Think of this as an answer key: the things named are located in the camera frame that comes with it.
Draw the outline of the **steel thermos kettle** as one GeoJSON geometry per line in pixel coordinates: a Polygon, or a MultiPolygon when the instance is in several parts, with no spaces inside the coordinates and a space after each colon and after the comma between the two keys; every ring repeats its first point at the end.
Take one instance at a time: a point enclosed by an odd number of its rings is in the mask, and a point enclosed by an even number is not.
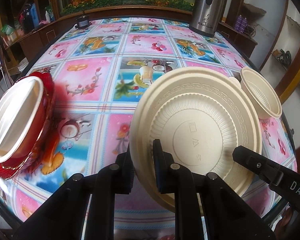
{"type": "Polygon", "coordinates": [[[214,37],[224,0],[195,0],[189,29],[206,37],[214,37]]]}

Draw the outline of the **large red glass plate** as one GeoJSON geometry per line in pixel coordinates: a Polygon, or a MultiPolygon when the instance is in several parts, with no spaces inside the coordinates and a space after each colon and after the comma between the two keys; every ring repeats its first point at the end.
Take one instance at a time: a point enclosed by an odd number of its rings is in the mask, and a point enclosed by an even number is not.
{"type": "Polygon", "coordinates": [[[55,85],[50,73],[19,79],[0,99],[0,178],[38,163],[50,129],[55,85]]]}

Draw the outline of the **small black jar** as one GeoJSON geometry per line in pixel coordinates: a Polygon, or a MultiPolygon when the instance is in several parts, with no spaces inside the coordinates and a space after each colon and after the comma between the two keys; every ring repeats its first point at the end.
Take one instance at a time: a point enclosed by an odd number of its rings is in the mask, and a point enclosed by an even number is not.
{"type": "Polygon", "coordinates": [[[89,16],[88,15],[82,15],[78,18],[76,18],[76,29],[86,29],[90,26],[89,16]]]}

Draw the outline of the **black flask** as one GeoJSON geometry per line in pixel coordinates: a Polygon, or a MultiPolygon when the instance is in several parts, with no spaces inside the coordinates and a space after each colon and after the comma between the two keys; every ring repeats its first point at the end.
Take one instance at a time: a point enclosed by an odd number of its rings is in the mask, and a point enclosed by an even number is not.
{"type": "Polygon", "coordinates": [[[26,34],[30,33],[34,29],[34,23],[33,18],[31,15],[31,7],[30,4],[25,4],[25,7],[23,8],[22,16],[23,19],[21,20],[23,24],[23,29],[26,34]]]}

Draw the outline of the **large beige plastic bowl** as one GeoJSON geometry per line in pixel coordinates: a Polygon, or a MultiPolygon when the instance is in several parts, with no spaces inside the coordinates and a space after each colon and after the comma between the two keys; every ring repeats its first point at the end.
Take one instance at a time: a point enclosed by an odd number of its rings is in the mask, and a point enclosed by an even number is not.
{"type": "Polygon", "coordinates": [[[136,176],[155,202],[174,211],[174,195],[160,193],[156,185],[155,139],[176,163],[196,174],[218,174],[239,196],[254,175],[234,162],[234,149],[262,152],[259,119],[239,81],[203,67],[178,68],[157,78],[131,122],[129,148],[136,176]]]}

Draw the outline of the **floral plastic tablecloth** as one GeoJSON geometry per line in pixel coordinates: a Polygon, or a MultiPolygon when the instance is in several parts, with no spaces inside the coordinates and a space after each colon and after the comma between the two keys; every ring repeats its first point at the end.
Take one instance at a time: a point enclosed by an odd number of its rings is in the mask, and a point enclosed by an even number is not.
{"type": "Polygon", "coordinates": [[[12,239],[71,175],[94,174],[125,152],[134,110],[156,79],[184,67],[239,77],[248,66],[220,34],[205,38],[177,21],[108,18],[65,28],[23,70],[49,73],[55,82],[57,144],[34,170],[0,178],[1,233],[12,239]]]}

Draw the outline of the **blue thermos jug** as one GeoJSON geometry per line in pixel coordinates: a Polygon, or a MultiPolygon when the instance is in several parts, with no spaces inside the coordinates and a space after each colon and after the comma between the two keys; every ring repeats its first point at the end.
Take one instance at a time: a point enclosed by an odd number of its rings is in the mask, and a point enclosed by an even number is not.
{"type": "Polygon", "coordinates": [[[37,14],[37,9],[36,9],[36,4],[33,3],[31,5],[31,17],[32,17],[32,21],[33,21],[33,25],[36,28],[39,25],[39,18],[38,18],[38,14],[37,14]]]}

